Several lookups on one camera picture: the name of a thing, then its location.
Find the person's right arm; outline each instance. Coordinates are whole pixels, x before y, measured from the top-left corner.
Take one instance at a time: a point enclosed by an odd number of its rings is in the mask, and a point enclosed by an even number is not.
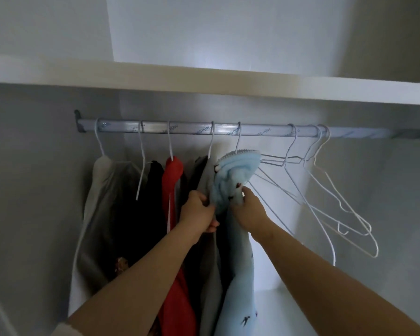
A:
[[[240,225],[261,244],[282,281],[320,336],[420,335],[420,326],[381,296],[303,246],[272,222],[244,187],[233,206]]]

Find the person's right hand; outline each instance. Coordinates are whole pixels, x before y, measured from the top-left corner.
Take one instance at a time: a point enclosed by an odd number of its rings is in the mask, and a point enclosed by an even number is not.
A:
[[[260,202],[260,199],[253,194],[248,187],[243,187],[244,203],[242,205],[232,205],[232,212],[236,220],[244,230],[249,231],[255,238],[261,228],[267,224],[270,219]]]

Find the metal hanging rail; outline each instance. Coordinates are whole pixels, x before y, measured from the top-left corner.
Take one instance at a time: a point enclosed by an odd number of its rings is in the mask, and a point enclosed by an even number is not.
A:
[[[79,132],[90,132],[95,130],[95,119],[83,119],[78,110],[75,111],[75,119]],[[295,132],[289,125],[267,125],[267,124],[243,124],[241,123],[243,136],[264,136],[264,137],[294,137]],[[189,123],[170,121],[170,134],[203,134],[211,135],[211,123]],[[296,125],[299,137],[317,138],[318,129],[314,126]],[[324,127],[319,126],[323,135],[326,135]],[[142,133],[167,133],[168,122],[166,121],[142,121]],[[138,133],[138,120],[98,120],[100,132]],[[215,135],[238,135],[238,124],[214,124]],[[332,137],[337,138],[403,138],[420,139],[420,129],[371,129],[364,127],[330,127]]]

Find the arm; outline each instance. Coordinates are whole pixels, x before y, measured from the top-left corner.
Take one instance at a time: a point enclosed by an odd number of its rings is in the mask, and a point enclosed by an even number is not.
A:
[[[191,246],[214,232],[214,207],[190,192],[179,224],[130,269],[79,308],[68,322],[84,336],[146,336]]]
[[[320,336],[420,335],[420,326],[381,296],[304,247],[272,222],[259,199],[243,189],[234,206],[240,225],[259,242]]]

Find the light blue garment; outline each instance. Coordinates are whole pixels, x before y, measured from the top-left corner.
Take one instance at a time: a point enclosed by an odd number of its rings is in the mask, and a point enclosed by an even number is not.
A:
[[[210,202],[216,205],[216,214],[227,211],[229,265],[233,275],[214,336],[249,336],[257,319],[253,299],[253,254],[249,233],[235,220],[230,203],[243,202],[241,187],[255,173],[260,161],[260,152],[239,150],[238,153],[228,153],[214,166],[216,174],[210,192]]]

